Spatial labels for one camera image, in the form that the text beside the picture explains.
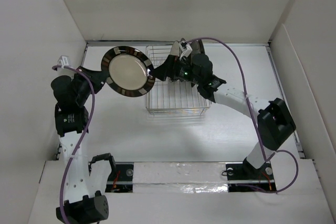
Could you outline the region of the cream plate checkered rim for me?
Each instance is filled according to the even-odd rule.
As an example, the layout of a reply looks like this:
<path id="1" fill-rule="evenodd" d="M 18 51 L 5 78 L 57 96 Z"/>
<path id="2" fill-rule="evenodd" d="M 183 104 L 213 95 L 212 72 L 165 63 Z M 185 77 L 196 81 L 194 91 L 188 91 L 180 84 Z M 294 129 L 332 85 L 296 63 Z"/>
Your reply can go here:
<path id="1" fill-rule="evenodd" d="M 117 46 L 108 50 L 101 60 L 101 70 L 107 71 L 107 85 L 125 97 L 141 97 L 155 84 L 150 72 L 151 60 L 140 50 L 130 46 Z"/>

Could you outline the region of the dark floral rectangular plate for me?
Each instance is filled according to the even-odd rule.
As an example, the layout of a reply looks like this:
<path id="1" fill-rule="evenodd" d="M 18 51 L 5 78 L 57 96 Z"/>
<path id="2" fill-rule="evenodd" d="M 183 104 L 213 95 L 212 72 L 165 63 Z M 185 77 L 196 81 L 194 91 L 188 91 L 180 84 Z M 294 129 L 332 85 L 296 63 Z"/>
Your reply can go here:
<path id="1" fill-rule="evenodd" d="M 198 45 L 199 45 L 199 51 L 201 54 L 205 54 L 205 48 L 204 48 L 204 44 L 202 42 L 202 40 L 198 40 Z"/>

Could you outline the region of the cream plate with tree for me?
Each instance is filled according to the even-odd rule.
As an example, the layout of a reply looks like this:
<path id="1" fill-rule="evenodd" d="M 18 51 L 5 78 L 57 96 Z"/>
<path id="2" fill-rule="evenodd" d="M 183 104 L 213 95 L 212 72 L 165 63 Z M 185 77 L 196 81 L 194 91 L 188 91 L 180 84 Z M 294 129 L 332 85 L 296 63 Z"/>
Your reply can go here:
<path id="1" fill-rule="evenodd" d="M 178 41 L 173 43 L 169 55 L 180 57 L 180 43 Z"/>

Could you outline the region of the grey deer round plate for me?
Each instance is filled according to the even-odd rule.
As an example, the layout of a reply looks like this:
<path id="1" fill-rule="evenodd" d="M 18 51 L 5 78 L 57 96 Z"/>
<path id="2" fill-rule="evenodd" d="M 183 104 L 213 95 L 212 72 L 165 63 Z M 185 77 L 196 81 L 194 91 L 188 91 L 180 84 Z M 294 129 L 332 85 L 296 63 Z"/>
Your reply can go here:
<path id="1" fill-rule="evenodd" d="M 192 48 L 191 56 L 200 54 L 200 52 L 199 52 L 198 40 L 195 40 L 195 41 L 193 41 L 192 43 L 190 43 L 190 46 L 191 46 L 191 48 Z"/>

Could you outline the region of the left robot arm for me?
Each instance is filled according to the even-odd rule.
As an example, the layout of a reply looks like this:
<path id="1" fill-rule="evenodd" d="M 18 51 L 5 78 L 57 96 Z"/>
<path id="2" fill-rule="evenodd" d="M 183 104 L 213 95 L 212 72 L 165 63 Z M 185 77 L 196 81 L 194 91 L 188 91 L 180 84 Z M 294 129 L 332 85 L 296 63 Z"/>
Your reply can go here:
<path id="1" fill-rule="evenodd" d="M 62 223 L 100 223 L 109 216 L 105 191 L 108 180 L 117 175 L 117 167 L 110 153 L 90 158 L 87 147 L 94 98 L 109 73 L 84 67 L 74 69 L 74 73 L 73 77 L 62 75 L 51 82 L 57 100 L 56 131 L 66 166 L 56 217 Z"/>

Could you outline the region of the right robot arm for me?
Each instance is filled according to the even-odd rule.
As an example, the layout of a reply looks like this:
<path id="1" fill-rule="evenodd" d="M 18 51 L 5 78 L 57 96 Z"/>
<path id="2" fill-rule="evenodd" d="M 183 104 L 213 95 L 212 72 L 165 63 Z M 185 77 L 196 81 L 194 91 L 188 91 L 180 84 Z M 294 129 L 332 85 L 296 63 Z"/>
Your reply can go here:
<path id="1" fill-rule="evenodd" d="M 273 101 L 247 95 L 213 74 L 213 64 L 205 54 L 191 57 L 169 55 L 150 74 L 161 80 L 187 81 L 197 86 L 205 99 L 224 105 L 252 119 L 258 143 L 243 160 L 243 174 L 255 178 L 280 146 L 296 130 L 296 125 L 284 100 Z"/>

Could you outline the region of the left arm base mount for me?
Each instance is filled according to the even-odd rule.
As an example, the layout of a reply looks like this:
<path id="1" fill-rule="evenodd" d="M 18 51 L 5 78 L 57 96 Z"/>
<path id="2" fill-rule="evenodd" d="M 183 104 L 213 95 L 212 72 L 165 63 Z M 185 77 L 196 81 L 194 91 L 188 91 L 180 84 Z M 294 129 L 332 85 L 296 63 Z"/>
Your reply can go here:
<path id="1" fill-rule="evenodd" d="M 116 170 L 107 180 L 107 193 L 131 193 L 133 192 L 134 163 L 117 162 Z"/>

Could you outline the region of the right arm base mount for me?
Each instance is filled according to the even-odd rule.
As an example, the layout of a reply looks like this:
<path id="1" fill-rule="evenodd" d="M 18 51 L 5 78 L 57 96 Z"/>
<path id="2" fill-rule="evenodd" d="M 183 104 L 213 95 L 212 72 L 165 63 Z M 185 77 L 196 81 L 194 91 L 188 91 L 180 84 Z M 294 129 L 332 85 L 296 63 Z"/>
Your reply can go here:
<path id="1" fill-rule="evenodd" d="M 227 163 L 222 176 L 227 178 L 230 193 L 277 190 L 270 163 L 265 163 L 260 169 L 251 173 L 244 171 L 242 163 Z"/>

